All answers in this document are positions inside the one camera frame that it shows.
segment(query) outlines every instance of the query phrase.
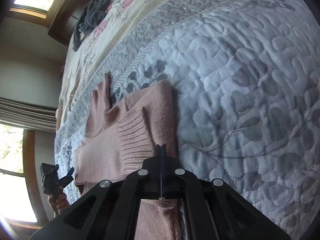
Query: pink knit fabric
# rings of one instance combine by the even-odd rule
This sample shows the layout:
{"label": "pink knit fabric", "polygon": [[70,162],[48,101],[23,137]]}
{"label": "pink knit fabric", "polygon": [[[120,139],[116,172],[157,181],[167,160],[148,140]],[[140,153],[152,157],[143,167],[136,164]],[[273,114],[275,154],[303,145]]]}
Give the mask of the pink knit fabric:
{"label": "pink knit fabric", "polygon": [[[107,78],[92,99],[84,146],[74,153],[75,183],[84,185],[83,194],[103,179],[119,181],[141,169],[156,144],[165,143],[168,155],[176,156],[170,83],[135,91],[106,112],[108,84]],[[135,239],[180,239],[177,201],[142,200]]]}

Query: wooden window frame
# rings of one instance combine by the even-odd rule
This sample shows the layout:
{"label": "wooden window frame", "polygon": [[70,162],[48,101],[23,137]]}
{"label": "wooden window frame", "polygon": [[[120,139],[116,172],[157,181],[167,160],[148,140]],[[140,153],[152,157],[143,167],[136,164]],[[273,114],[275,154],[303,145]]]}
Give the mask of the wooden window frame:
{"label": "wooden window frame", "polygon": [[13,5],[6,16],[49,28],[63,1],[64,0],[53,0],[47,13],[43,13],[38,9],[32,10],[25,6]]}
{"label": "wooden window frame", "polygon": [[36,177],[36,165],[35,165],[35,131],[34,130],[24,130],[23,131],[23,141],[22,141],[22,159],[23,159],[23,173],[16,173],[11,171],[3,171],[3,173],[25,177],[29,199],[31,206],[35,213],[38,222],[24,222],[19,220],[13,220],[6,218],[9,224],[23,227],[39,229],[49,222],[48,217],[45,213],[42,199],[40,196],[40,191],[38,187],[38,180]]}

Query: gray curtain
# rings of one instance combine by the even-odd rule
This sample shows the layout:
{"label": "gray curtain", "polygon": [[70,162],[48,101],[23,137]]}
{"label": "gray curtain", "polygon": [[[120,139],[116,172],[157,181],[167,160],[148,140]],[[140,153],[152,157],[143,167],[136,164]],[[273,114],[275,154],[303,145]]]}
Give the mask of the gray curtain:
{"label": "gray curtain", "polygon": [[0,121],[54,133],[56,108],[37,106],[0,97]]}

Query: dark wood furniture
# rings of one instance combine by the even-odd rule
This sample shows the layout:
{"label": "dark wood furniture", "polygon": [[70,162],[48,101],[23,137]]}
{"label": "dark wood furniture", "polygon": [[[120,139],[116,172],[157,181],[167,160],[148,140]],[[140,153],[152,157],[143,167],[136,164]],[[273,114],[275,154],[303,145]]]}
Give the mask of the dark wood furniture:
{"label": "dark wood furniture", "polygon": [[58,42],[68,46],[82,8],[90,0],[64,0],[58,9],[48,34]]}

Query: silver rivet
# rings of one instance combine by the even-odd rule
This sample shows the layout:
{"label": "silver rivet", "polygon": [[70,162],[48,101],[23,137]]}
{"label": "silver rivet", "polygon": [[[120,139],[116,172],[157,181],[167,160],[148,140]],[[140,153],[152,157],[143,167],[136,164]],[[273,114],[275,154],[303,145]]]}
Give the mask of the silver rivet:
{"label": "silver rivet", "polygon": [[100,181],[99,186],[100,187],[109,187],[110,186],[110,181],[108,181],[106,179],[102,180],[102,181]]}
{"label": "silver rivet", "polygon": [[223,180],[222,179],[214,179],[212,183],[213,183],[213,185],[220,187],[223,185]]}
{"label": "silver rivet", "polygon": [[146,176],[146,175],[148,174],[148,171],[145,170],[145,169],[141,169],[141,170],[138,171],[138,174],[139,174],[140,176]]}
{"label": "silver rivet", "polygon": [[176,169],[174,173],[177,175],[183,175],[186,173],[186,171],[184,169]]}

